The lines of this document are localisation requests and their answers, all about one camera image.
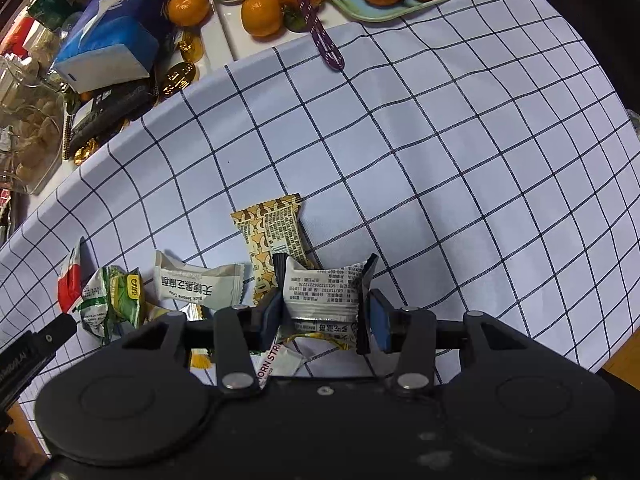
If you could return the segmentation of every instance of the black package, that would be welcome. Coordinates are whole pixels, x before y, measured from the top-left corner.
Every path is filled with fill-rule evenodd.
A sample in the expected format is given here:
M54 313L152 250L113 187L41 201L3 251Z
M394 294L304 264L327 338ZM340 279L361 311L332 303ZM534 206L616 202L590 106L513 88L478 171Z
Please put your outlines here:
M94 91L94 97L76 112L69 134L68 156L90 139L102 145L120 131L125 120L134 121L149 111L157 98L158 85L153 71L150 77Z

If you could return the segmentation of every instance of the light green plate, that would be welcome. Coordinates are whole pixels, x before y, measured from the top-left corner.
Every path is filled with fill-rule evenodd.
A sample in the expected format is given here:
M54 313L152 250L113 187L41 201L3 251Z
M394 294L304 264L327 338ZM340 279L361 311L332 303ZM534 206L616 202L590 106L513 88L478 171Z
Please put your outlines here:
M426 9L447 0L403 0L388 7L371 5L366 0L331 0L347 17L358 22L387 22L416 10Z

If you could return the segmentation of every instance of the checkered tablecloth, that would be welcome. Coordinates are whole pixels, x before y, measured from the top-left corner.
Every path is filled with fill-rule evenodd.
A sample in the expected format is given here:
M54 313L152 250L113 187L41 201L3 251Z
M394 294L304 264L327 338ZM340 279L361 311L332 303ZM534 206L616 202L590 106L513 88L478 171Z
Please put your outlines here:
M406 20L308 36L225 66L132 124L0 251L0 344L58 311L60 261L139 267L154 250L247 264L229 214L298 192L310 257L380 262L395 306L484 310L586 368L640 316L640 144L584 42L545 0L451 0ZM180 306L163 302L172 308ZM21 398L95 351L82 329ZM390 371L393 359L298 340L300 374ZM436 360L439 380L458 370ZM209 382L210 372L197 372Z

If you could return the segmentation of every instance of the silver screw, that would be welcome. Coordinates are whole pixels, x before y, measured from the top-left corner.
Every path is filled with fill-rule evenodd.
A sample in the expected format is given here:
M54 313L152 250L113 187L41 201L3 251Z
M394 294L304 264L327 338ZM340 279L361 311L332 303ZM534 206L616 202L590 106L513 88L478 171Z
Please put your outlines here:
M254 384L254 378L244 372L233 372L222 378L222 384L229 390L242 390Z
M320 386L318 388L318 395L322 395L323 397L333 395L334 389L331 386Z
M422 374L402 374L398 377L398 385L405 390L417 390L429 384L429 379Z

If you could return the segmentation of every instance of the blue package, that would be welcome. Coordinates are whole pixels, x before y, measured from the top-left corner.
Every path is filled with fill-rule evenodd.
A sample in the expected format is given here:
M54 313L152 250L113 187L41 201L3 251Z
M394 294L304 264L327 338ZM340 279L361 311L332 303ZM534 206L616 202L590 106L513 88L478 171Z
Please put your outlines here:
M121 0L83 37L100 1L91 0L54 61L76 92L148 77L160 45L174 32L169 0Z

